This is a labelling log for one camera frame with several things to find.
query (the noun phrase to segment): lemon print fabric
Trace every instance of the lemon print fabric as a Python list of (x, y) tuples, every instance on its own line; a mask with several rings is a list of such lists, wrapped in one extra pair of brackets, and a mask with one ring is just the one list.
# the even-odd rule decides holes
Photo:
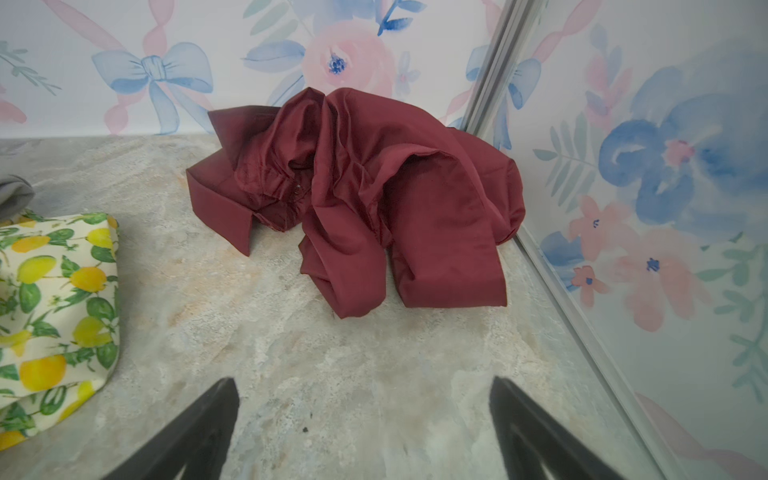
[(118, 222), (26, 210), (0, 227), (0, 450), (72, 415), (120, 351)]

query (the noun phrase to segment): blue flower center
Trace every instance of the blue flower center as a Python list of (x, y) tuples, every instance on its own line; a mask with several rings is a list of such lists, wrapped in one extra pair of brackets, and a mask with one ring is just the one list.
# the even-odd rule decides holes
[(332, 53), (331, 61), (328, 62), (328, 70), (332, 74), (338, 75), (341, 72), (343, 72), (345, 68), (346, 68), (346, 62), (344, 61), (344, 59), (336, 55), (335, 53)]
[(649, 272), (653, 270), (654, 272), (658, 272), (661, 268), (661, 265), (659, 265), (659, 260), (654, 260), (653, 257), (651, 257), (650, 260), (646, 262), (647, 267), (645, 268)]

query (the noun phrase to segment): floral wallpaper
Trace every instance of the floral wallpaper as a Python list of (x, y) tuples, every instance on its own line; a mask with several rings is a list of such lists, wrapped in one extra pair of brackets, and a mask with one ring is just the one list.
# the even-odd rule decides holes
[(550, 0), (485, 133), (689, 478), (768, 478), (765, 18), (750, 0)]
[(7, 2), (0, 137), (213, 131), (207, 112), (305, 87), (459, 125), (502, 0)]

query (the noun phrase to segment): blue ribbon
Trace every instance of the blue ribbon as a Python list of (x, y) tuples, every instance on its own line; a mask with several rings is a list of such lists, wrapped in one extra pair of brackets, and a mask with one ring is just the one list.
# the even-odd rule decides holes
[(204, 94), (214, 90), (208, 57), (197, 45), (178, 43), (163, 58), (150, 55), (141, 60), (122, 50), (103, 51), (93, 56), (93, 62), (109, 88), (118, 94), (135, 94), (149, 84), (149, 97), (160, 121), (161, 135), (173, 134), (179, 129), (179, 112), (173, 101), (157, 85), (162, 81), (179, 105), (206, 132), (214, 132), (208, 111), (179, 88), (185, 87)]

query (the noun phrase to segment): blue bow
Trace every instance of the blue bow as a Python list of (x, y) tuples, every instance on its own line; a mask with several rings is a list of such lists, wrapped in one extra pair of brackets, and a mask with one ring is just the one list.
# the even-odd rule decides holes
[(109, 88), (118, 94), (135, 94), (149, 84), (149, 97), (160, 121), (161, 135), (173, 134), (179, 129), (179, 112), (157, 85), (160, 81), (166, 82), (179, 105), (206, 132), (214, 132), (208, 119), (208, 111), (176, 86), (205, 94), (214, 90), (208, 57), (197, 45), (178, 43), (171, 47), (163, 58), (150, 55), (141, 60), (122, 50), (103, 51), (94, 55), (93, 61), (99, 75), (107, 82)]

